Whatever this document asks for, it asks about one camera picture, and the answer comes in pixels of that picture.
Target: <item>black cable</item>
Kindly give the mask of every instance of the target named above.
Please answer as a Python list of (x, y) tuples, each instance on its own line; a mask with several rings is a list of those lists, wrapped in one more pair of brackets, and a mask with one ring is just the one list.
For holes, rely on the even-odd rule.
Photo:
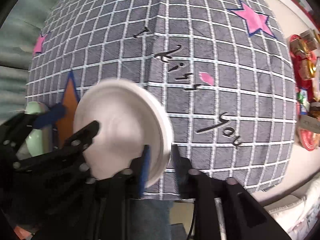
[(192, 230), (193, 230), (193, 226), (195, 224), (195, 220), (196, 220), (196, 201), (193, 204), (193, 214), (192, 214), (192, 222), (191, 222), (191, 226), (190, 226), (190, 230), (189, 230), (189, 234), (187, 236), (186, 240), (189, 240), (192, 234)]

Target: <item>green object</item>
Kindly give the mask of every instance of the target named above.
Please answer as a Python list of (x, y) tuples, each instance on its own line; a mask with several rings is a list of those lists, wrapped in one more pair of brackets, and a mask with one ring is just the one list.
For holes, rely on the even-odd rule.
[[(47, 111), (47, 107), (40, 102), (29, 102), (26, 114), (41, 114)], [(51, 127), (42, 130), (33, 129), (26, 139), (28, 151), (31, 156), (38, 156), (50, 151)]]

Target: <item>floor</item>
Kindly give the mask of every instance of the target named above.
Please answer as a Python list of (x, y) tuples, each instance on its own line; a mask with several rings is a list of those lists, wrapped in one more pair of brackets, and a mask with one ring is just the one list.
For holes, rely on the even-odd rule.
[[(279, 0), (266, 0), (273, 10), (288, 39), (292, 34), (300, 34), (308, 29), (308, 25), (298, 17), (288, 6)], [(283, 181), (268, 192), (256, 192), (253, 197), (262, 205), (268, 205), (303, 185), (320, 169), (320, 149), (308, 152), (302, 148), (295, 138), (291, 160), (287, 167)], [(193, 213), (193, 204), (174, 203), (170, 212), (171, 224), (183, 223), (186, 232), (189, 232)]]

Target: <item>star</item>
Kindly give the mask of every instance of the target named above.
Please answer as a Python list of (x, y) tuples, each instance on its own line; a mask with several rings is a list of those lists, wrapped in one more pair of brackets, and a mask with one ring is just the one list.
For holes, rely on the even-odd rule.
[(45, 38), (47, 37), (48, 33), (46, 33), (45, 35), (42, 36), (42, 34), (39, 35), (36, 45), (33, 48), (33, 55), (35, 55), (36, 53), (42, 53), (42, 44), (45, 40)]
[(254, 34), (258, 33), (260, 30), (262, 30), (266, 34), (269, 34), (270, 36), (275, 38), (274, 34), (272, 33), (269, 26), (267, 25), (269, 16), (263, 13), (255, 12), (242, 1), (240, 1), (240, 3), (242, 8), (228, 9), (228, 11), (234, 13), (235, 15), (241, 17), (246, 21), (249, 37), (253, 36)]

